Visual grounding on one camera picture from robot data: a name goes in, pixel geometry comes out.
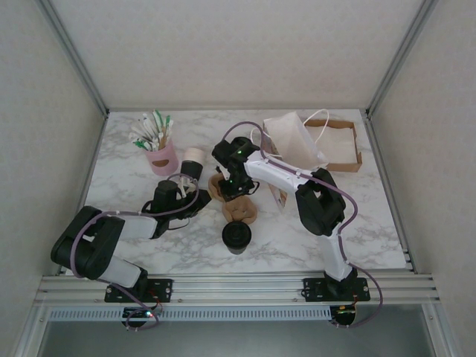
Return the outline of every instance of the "purple cable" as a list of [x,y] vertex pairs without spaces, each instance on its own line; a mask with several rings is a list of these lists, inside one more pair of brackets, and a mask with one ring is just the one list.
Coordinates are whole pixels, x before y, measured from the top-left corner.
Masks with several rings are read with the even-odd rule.
[[[260,131],[260,134],[261,134],[261,144],[263,145],[263,142],[264,142],[264,131],[263,129],[261,128],[261,126],[259,126],[258,124],[252,122],[252,121],[242,121],[238,124],[235,124],[233,125],[224,135],[223,135],[223,139],[222,140],[225,140],[226,137],[228,136],[228,134],[230,134],[230,132],[235,129],[237,126],[241,126],[241,125],[245,125],[245,124],[250,124],[252,126],[255,126],[259,129]],[[280,164],[279,162],[277,161],[274,161],[272,160],[269,156],[266,156],[263,148],[262,148],[262,145],[260,145],[260,152],[261,152],[261,156],[263,158],[267,158],[268,159],[268,162],[276,167],[279,167],[280,169],[282,170],[285,170],[289,173],[292,173],[293,175],[296,175],[296,171],[294,171],[293,169],[290,169],[282,164]],[[367,322],[370,322],[371,320],[373,320],[379,313],[380,313],[380,310],[382,309],[382,305],[383,305],[383,302],[384,302],[384,297],[383,297],[383,294],[382,294],[382,289],[380,288],[380,285],[377,283],[377,280],[369,273],[369,271],[359,267],[359,266],[356,266],[355,264],[349,262],[349,260],[347,259],[347,255],[345,254],[345,251],[344,251],[344,243],[342,241],[342,230],[344,230],[344,228],[346,228],[356,217],[357,217],[357,213],[358,213],[358,207],[357,207],[357,202],[355,201],[354,198],[352,198],[351,195],[349,195],[347,192],[344,192],[343,190],[340,190],[338,189],[336,186],[332,186],[331,184],[328,184],[327,182],[325,181],[322,181],[318,178],[315,178],[315,177],[312,177],[312,176],[309,176],[309,175],[306,175],[306,174],[300,174],[301,177],[304,177],[305,179],[308,179],[308,180],[311,180],[311,181],[314,181],[316,184],[321,184],[327,188],[329,188],[330,190],[333,190],[337,193],[340,193],[343,197],[345,197],[346,199],[348,199],[350,201],[350,203],[352,204],[353,208],[354,208],[354,211],[352,213],[352,216],[350,216],[350,218],[345,221],[344,223],[342,223],[341,227],[339,227],[339,229],[337,230],[337,238],[338,238],[338,244],[339,244],[339,250],[341,251],[341,256],[342,256],[342,259],[344,259],[345,263],[349,266],[351,266],[352,268],[355,268],[357,270],[360,270],[362,273],[364,273],[365,275],[367,275],[372,281],[373,283],[375,284],[376,288],[377,288],[377,291],[379,292],[379,305],[377,306],[377,309],[376,311],[373,312],[373,314],[371,316],[369,316],[368,318],[366,318],[365,320],[363,321],[360,321],[356,324],[352,324],[352,325],[345,325],[346,328],[355,328],[355,327],[359,327],[361,325],[364,325],[366,324]],[[343,325],[340,325],[340,324],[335,324],[335,326],[337,327],[340,327],[340,326],[343,326]]]
[[[195,201],[199,198],[199,184],[197,182],[197,180],[195,180],[194,178],[190,177],[189,175],[185,175],[183,173],[174,173],[173,175],[169,176],[167,178],[167,180],[171,179],[172,177],[176,177],[176,176],[181,176],[181,177],[186,177],[187,179],[190,179],[195,185],[196,185],[196,194],[195,196],[193,197],[192,201],[185,205],[184,207],[182,208],[178,208],[176,210],[169,210],[167,212],[160,212],[160,213],[142,213],[142,212],[135,212],[135,211],[118,211],[118,210],[111,210],[111,211],[106,211],[106,212],[102,212],[102,213],[99,213],[97,216],[95,216],[93,219],[89,220],[83,228],[81,228],[80,232],[76,235],[76,237],[74,238],[74,241],[73,241],[73,245],[71,247],[71,254],[69,256],[69,264],[70,264],[70,267],[71,267],[71,270],[73,271],[73,274],[75,277],[79,277],[81,278],[82,276],[77,272],[76,270],[76,250],[77,250],[77,246],[80,244],[80,240],[81,238],[83,238],[83,235],[84,233],[88,230],[89,227],[91,227],[94,223],[96,223],[98,221],[98,219],[102,218],[102,217],[105,217],[105,216],[118,216],[118,215],[122,215],[122,216],[145,216],[145,217],[160,217],[160,216],[164,216],[166,214],[171,214],[171,213],[178,213],[178,212],[181,212],[183,210],[186,210],[188,209],[191,205],[193,205],[195,203]],[[109,283],[107,281],[104,281],[104,280],[99,280],[103,283]],[[137,310],[134,310],[133,312],[130,313],[130,315],[127,317],[126,319],[126,327],[129,328],[129,319],[135,315],[136,313],[138,313],[139,311],[144,311],[144,310],[148,310],[148,311],[151,311],[152,315],[154,316],[155,318],[155,324],[151,325],[151,326],[145,326],[145,327],[138,327],[136,328],[135,330],[138,331],[138,330],[143,330],[143,329],[151,329],[152,327],[156,326],[158,324],[158,317],[156,315],[156,313],[154,311],[152,311],[149,307],[147,307],[144,303],[142,303],[139,299],[137,299],[134,295],[132,295],[130,292],[128,292],[124,287],[122,286],[119,286],[118,284],[114,284],[112,283],[111,285],[113,285],[116,289],[118,290],[121,290],[124,294],[126,294],[127,296],[129,296],[129,298],[134,301],[135,303],[137,303],[138,305],[142,306],[142,309],[137,309]]]

